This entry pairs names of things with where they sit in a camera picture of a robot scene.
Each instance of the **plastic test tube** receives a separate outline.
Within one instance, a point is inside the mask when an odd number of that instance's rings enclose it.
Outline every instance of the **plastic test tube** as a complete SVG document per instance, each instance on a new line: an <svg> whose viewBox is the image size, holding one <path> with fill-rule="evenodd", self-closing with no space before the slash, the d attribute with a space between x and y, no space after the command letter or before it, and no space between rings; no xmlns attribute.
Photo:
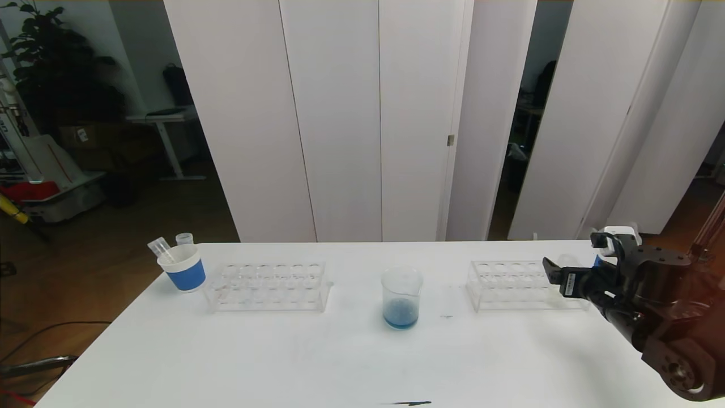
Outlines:
<svg viewBox="0 0 725 408"><path fill-rule="evenodd" d="M193 244L194 236L190 232L182 232L176 235L176 245Z"/></svg>
<svg viewBox="0 0 725 408"><path fill-rule="evenodd" d="M149 242L147 244L149 246L149 249L156 254L157 258L161 258L164 262L167 262L169 264L173 264L176 262L173 256L171 256L171 253L169 250L171 247L169 246L168 242L164 239L164 237L158 237L157 239Z"/></svg>

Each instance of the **black bag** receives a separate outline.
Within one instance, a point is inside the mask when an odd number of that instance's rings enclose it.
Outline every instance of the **black bag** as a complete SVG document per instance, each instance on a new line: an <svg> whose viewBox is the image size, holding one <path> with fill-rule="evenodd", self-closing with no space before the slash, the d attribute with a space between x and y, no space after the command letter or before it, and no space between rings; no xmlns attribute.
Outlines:
<svg viewBox="0 0 725 408"><path fill-rule="evenodd" d="M193 105L194 100L191 98L189 84L186 82L186 76L183 68L179 68L174 64L166 65L164 69L164 80L166 86L169 87L171 97L174 99L174 105L185 106Z"/></svg>
<svg viewBox="0 0 725 408"><path fill-rule="evenodd" d="M138 199L138 190L126 174L107 174L98 184L113 208L128 207Z"/></svg>
<svg viewBox="0 0 725 408"><path fill-rule="evenodd" d="M551 81L554 79L554 71L556 71L556 60L550 61L539 74L534 89L534 100L531 102L533 106L544 107L546 99L549 97L549 89L551 89Z"/></svg>

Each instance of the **blue label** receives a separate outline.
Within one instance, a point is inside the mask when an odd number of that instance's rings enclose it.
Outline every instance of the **blue label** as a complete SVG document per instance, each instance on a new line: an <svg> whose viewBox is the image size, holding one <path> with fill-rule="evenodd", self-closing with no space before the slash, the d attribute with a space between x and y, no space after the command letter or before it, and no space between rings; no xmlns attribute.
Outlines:
<svg viewBox="0 0 725 408"><path fill-rule="evenodd" d="M173 272L171 274L167 272L166 274L169 275L169 278L171 278L171 281L174 282L174 285L176 285L179 290L196 289L204 283L204 279L207 277L207 275L204 274L204 266L202 265L201 260L185 271Z"/></svg>

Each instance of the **white cabinet door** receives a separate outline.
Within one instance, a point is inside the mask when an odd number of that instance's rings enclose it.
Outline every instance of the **white cabinet door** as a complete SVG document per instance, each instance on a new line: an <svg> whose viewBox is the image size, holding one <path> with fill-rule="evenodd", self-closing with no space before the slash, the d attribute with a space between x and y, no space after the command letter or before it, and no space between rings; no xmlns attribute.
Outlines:
<svg viewBox="0 0 725 408"><path fill-rule="evenodd" d="M280 7L318 241L380 241L378 2Z"/></svg>
<svg viewBox="0 0 725 408"><path fill-rule="evenodd" d="M477 1L447 239L488 236L537 0Z"/></svg>
<svg viewBox="0 0 725 408"><path fill-rule="evenodd" d="M577 0L508 237L577 238L657 38L661 0Z"/></svg>
<svg viewBox="0 0 725 408"><path fill-rule="evenodd" d="M444 237L472 12L472 0L379 2L383 241Z"/></svg>
<svg viewBox="0 0 725 408"><path fill-rule="evenodd" d="M165 6L239 239L314 242L279 5Z"/></svg>
<svg viewBox="0 0 725 408"><path fill-rule="evenodd" d="M703 1L609 223L659 234L725 121L725 3Z"/></svg>
<svg viewBox="0 0 725 408"><path fill-rule="evenodd" d="M682 56L699 8L699 1L673 0L669 2L662 20L662 25L660 26L660 33L652 48L652 54L647 63L647 68L645 68L645 72L642 74L642 81L639 83L637 93L635 93L634 99L632 100L629 114L624 119L619 140L614 151L612 151L611 160L609 160L600 185L597 188L597 194L592 198L591 207L579 228L580 238L588 239L592 229L602 229L607 225L630 225L635 221L634 219L627 219L625 217L619 220L611 220L613 221L612 223L608 222L608 218L630 174L635 176L632 169L637 161L637 156L640 152L644 154L653 153L652 146L647 146L646 150L643 150L642 146L645 145L655 117L670 86L672 76L675 73L680 56ZM678 152L683 150L682 147L678 147L674 151ZM659 171L653 173L664 174L670 168L669 166L663 166ZM665 178L663 180L666 180L663 181L663 185L667 185L668 187L672 185L670 182L671 179L668 180ZM647 189L638 186L635 191L645 193ZM654 198L654 203L662 203L660 196L652 195L652 197ZM646 208L643 214L650 214L651 210L652 207ZM639 232L652 232L642 227L643 224L639 224Z"/></svg>

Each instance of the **paper cup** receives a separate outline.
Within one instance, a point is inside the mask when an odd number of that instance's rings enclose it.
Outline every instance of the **paper cup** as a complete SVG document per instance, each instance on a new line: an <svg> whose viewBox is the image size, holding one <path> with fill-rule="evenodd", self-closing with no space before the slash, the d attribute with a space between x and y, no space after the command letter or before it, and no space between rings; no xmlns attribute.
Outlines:
<svg viewBox="0 0 725 408"><path fill-rule="evenodd" d="M171 256L177 260L169 263L158 258L156 262L169 275L171 282L182 292L194 292L204 283L207 275L204 273L202 257L194 244L178 245L169 250Z"/></svg>

